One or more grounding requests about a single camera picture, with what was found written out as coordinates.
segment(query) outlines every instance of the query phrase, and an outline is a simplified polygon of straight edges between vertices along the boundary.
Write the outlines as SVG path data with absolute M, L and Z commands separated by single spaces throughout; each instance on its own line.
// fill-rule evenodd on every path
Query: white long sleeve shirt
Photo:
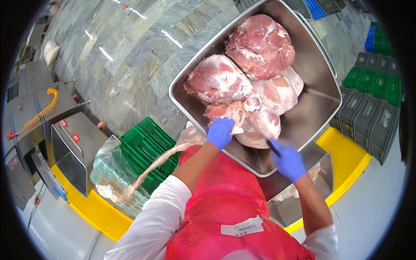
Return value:
M 189 188 L 177 177 L 169 176 L 152 193 L 129 230 L 104 259 L 165 259 L 166 243 L 182 226 L 185 206 L 190 197 Z M 339 258 L 334 225 L 308 235 L 303 245 L 315 254 L 317 260 Z

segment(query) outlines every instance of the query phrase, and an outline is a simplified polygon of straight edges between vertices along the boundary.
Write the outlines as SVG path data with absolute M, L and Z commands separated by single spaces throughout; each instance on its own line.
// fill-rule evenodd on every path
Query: meat chunk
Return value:
M 244 120 L 247 116 L 247 112 L 243 108 L 242 101 L 234 101 L 231 104 L 212 104 L 207 106 L 204 116 L 210 119 L 210 123 L 216 120 L 217 118 L 229 118 L 234 119 L 234 126 L 231 129 L 231 134 L 239 134 L 243 132 L 241 126 L 244 123 Z
M 261 131 L 267 138 L 277 139 L 280 135 L 280 117 L 275 111 L 265 104 L 262 104 L 259 111 L 252 112 L 243 122 L 241 134 L 236 134 L 235 138 L 241 144 L 257 149 L 268 149 L 266 141 L 253 129 Z
M 276 78 L 265 81 L 252 80 L 252 84 L 262 102 L 273 108 L 279 115 L 297 104 L 296 92 L 291 82 L 282 73 Z
M 295 60 L 289 34 L 267 15 L 244 21 L 225 43 L 225 53 L 255 80 L 274 78 Z
M 224 55 L 212 55 L 202 60 L 183 87 L 205 105 L 241 100 L 246 111 L 254 111 L 261 104 L 248 78 Z
M 298 97 L 303 90 L 303 81 L 300 76 L 296 73 L 296 71 L 292 68 L 292 66 L 288 66 L 287 69 L 282 72 L 283 75 L 289 80 L 292 84 L 293 89 L 296 92 L 296 96 Z

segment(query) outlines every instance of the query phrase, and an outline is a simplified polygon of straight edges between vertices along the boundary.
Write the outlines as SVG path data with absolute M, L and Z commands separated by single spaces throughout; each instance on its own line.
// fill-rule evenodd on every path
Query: metal handle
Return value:
M 65 128 L 60 124 L 60 123 L 58 123 L 58 125 L 59 125 L 59 127 L 58 127 L 58 129 L 59 129 L 59 131 L 61 131 L 61 129 L 62 130 L 64 130 L 64 132 L 67 134 L 67 136 L 71 139 L 71 141 L 73 142 L 73 144 L 75 144 L 75 146 L 78 148 L 78 150 L 81 152 L 81 156 L 82 156 L 82 158 L 84 159 L 84 152 L 82 151 L 82 149 L 81 149 L 81 147 L 79 146 L 79 145 L 77 145 L 77 143 L 73 140 L 73 138 L 72 138 L 72 136 L 70 136 L 69 135 L 69 133 L 65 130 Z
M 314 36 L 316 42 L 320 45 L 322 51 L 325 53 L 325 56 L 327 58 L 327 61 L 329 62 L 329 64 L 331 65 L 331 70 L 334 73 L 335 78 L 337 78 L 337 70 L 335 69 L 334 64 L 331 61 L 331 58 L 329 57 L 327 50 L 325 49 L 324 45 L 322 44 L 321 40 L 319 40 L 318 35 L 316 34 L 315 30 L 312 28 L 312 26 L 308 23 L 308 21 L 305 19 L 305 17 L 303 17 L 303 15 L 301 15 L 298 11 L 294 11 L 295 14 L 302 20 L 302 22 L 308 27 L 309 31 L 312 33 L 312 35 Z

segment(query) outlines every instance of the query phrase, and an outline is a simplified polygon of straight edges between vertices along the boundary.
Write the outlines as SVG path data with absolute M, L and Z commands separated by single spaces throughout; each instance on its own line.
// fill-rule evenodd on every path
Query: white bag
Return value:
M 58 56 L 60 46 L 56 44 L 56 41 L 50 40 L 46 43 L 45 49 L 43 50 L 43 55 L 45 56 L 45 61 L 48 67 L 50 67 Z

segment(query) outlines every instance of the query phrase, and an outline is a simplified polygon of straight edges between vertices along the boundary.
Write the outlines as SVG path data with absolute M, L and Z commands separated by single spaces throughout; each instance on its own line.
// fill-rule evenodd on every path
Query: barcode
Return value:
M 248 227 L 240 228 L 238 231 L 243 231 L 243 230 L 254 228 L 254 227 L 256 227 L 256 225 L 250 225 Z

